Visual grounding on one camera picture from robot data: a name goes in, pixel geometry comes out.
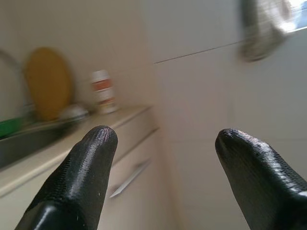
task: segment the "countertop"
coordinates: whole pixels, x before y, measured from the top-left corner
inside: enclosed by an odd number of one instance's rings
[[[122,124],[148,109],[149,107],[146,106],[138,106],[120,109],[108,115],[95,114],[90,116],[79,124],[75,131],[60,141],[1,171],[0,197],[59,164],[67,156],[72,147],[93,127],[104,125],[116,130]]]

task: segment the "stainless steel sink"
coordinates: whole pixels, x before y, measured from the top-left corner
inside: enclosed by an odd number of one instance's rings
[[[60,140],[74,127],[75,123],[52,124],[0,140],[0,171]]]

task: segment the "jar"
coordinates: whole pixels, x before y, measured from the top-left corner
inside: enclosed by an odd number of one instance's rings
[[[106,70],[99,70],[92,74],[92,85],[96,94],[99,112],[109,114],[118,109],[112,81]]]

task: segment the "round cutting board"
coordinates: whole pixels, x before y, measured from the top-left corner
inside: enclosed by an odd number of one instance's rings
[[[48,47],[34,50],[25,67],[25,79],[41,120],[57,119],[71,103],[71,72],[55,50]]]

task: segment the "metal drawer handle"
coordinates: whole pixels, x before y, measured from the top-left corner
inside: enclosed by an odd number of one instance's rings
[[[135,170],[134,173],[118,189],[116,189],[110,198],[120,195],[131,184],[131,182],[134,181],[150,165],[150,163],[150,159],[142,163],[137,170]]]

